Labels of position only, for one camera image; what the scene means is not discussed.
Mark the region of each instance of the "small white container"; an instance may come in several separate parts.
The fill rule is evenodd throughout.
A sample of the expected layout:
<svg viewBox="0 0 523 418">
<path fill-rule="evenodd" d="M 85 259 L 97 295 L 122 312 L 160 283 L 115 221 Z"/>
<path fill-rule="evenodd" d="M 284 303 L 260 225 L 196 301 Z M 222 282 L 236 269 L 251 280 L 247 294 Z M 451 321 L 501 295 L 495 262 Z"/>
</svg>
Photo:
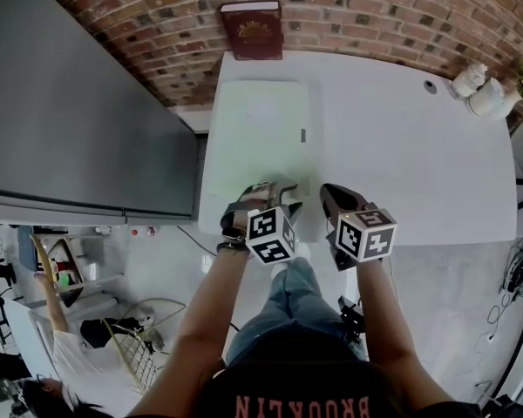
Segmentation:
<svg viewBox="0 0 523 418">
<path fill-rule="evenodd" d="M 100 233 L 101 235 L 108 235 L 109 233 L 112 232 L 112 227 L 111 226 L 97 226 L 95 228 L 95 232 Z"/>
<path fill-rule="evenodd" d="M 484 64 L 471 64 L 453 79 L 450 93 L 456 99 L 469 98 L 486 81 L 488 67 Z"/>
<path fill-rule="evenodd" d="M 504 103 L 504 89 L 498 80 L 492 78 L 469 98 L 469 108 L 477 116 L 485 116 Z"/>
<path fill-rule="evenodd" d="M 134 227 L 132 229 L 133 237 L 152 237 L 157 233 L 157 228 L 154 226 Z"/>
</svg>

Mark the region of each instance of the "black hair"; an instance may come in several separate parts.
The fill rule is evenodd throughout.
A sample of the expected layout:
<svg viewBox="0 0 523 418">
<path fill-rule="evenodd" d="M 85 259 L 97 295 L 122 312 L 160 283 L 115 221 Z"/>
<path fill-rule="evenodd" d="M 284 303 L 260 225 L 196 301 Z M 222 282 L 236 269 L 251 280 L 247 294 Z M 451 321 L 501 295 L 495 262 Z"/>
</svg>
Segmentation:
<svg viewBox="0 0 523 418">
<path fill-rule="evenodd" d="M 74 404 L 72 412 L 63 398 L 45 392 L 38 381 L 24 381 L 21 389 L 25 405 L 37 418 L 112 418 L 98 410 L 100 406 L 84 402 Z"/>
</svg>

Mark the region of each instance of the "person in white shirt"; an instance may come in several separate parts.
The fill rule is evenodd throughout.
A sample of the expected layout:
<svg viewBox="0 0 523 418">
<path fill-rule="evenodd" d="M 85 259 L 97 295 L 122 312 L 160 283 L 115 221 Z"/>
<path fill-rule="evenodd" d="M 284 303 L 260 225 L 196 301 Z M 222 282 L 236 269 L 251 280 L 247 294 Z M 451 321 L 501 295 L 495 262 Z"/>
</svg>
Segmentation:
<svg viewBox="0 0 523 418">
<path fill-rule="evenodd" d="M 61 381 L 50 378 L 25 381 L 22 396 L 26 406 L 37 418 L 126 416 L 144 390 L 126 365 L 119 347 L 137 348 L 139 342 L 118 327 L 112 327 L 115 337 L 111 337 L 106 327 L 96 322 L 102 328 L 97 330 L 98 327 L 91 325 L 87 327 L 87 335 L 90 330 L 104 333 L 96 333 L 94 340 L 88 339 L 93 348 L 81 336 L 69 332 L 54 286 L 43 274 L 35 277 L 47 301 L 54 330 L 52 362 Z M 137 320 L 130 320 L 139 326 Z M 123 334 L 126 334 L 123 338 L 117 338 Z"/>
</svg>

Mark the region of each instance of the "bottle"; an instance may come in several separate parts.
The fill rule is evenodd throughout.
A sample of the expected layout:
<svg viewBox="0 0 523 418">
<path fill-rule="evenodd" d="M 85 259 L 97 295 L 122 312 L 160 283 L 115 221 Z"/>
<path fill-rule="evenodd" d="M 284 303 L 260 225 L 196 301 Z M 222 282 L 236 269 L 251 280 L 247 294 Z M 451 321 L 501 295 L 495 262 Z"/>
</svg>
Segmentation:
<svg viewBox="0 0 523 418">
<path fill-rule="evenodd" d="M 456 99 L 469 98 L 486 81 L 488 67 L 484 64 L 470 64 L 453 79 L 450 93 Z"/>
<path fill-rule="evenodd" d="M 157 228 L 154 226 L 134 227 L 132 229 L 133 237 L 152 237 L 157 233 Z"/>
</svg>

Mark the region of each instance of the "person's arm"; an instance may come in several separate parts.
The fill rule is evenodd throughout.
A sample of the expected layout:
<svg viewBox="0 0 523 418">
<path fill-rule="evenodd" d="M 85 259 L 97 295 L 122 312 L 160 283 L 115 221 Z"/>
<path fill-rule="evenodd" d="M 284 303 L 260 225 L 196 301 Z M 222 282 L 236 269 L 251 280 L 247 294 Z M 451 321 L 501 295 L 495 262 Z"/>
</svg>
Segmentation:
<svg viewBox="0 0 523 418">
<path fill-rule="evenodd" d="M 46 306 L 49 310 L 49 319 L 52 322 L 52 329 L 68 333 L 68 323 L 60 306 L 60 300 L 54 291 L 54 286 L 42 273 L 36 273 L 35 280 L 43 289 Z"/>
<path fill-rule="evenodd" d="M 414 411 L 453 401 L 420 364 L 411 331 L 380 262 L 360 263 L 357 278 L 370 361 L 398 384 Z"/>
<path fill-rule="evenodd" d="M 221 249 L 187 308 L 168 362 L 129 416 L 180 418 L 193 412 L 225 346 L 248 255 Z"/>
</svg>

